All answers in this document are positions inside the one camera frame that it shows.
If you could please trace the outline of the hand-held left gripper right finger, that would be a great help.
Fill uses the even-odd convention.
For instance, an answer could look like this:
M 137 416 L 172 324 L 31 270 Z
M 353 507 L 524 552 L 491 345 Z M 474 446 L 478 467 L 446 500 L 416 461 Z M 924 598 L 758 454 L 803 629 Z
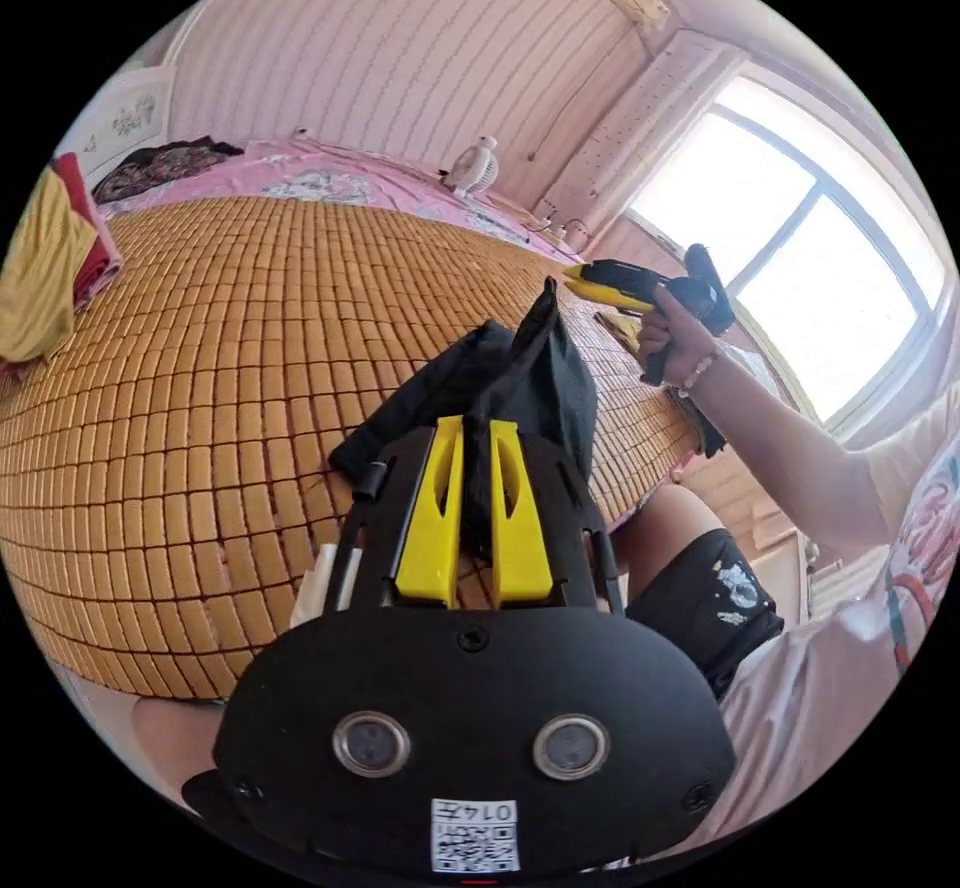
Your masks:
M 517 425 L 490 423 L 491 564 L 497 609 L 547 600 L 553 589 Z

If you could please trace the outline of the person's right hand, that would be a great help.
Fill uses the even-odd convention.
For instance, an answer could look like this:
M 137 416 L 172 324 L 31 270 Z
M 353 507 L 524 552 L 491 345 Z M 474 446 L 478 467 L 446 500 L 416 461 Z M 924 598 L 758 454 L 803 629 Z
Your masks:
M 654 307 L 641 316 L 638 359 L 643 380 L 691 391 L 721 354 L 716 339 L 665 285 L 654 290 Z

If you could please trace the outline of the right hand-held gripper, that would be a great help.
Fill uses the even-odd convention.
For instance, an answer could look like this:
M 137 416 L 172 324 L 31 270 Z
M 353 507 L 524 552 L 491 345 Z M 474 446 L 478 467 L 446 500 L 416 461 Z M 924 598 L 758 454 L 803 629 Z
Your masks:
M 667 286 L 716 341 L 734 321 L 731 302 L 709 257 L 687 257 L 684 273 L 673 277 L 614 259 L 569 266 L 563 276 L 568 279 L 565 287 L 573 295 L 613 308 L 620 313 L 624 327 L 634 328 L 637 356 L 641 316 L 654 310 L 654 290 L 660 285 Z M 719 360 L 720 356 L 697 384 Z

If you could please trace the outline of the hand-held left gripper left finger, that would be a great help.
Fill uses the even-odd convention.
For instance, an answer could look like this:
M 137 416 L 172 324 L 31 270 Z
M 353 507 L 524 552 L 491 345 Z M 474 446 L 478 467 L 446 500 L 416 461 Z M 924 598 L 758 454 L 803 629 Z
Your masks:
M 452 609 L 456 603 L 463 506 L 464 435 L 460 416 L 437 421 L 395 576 L 408 600 Z

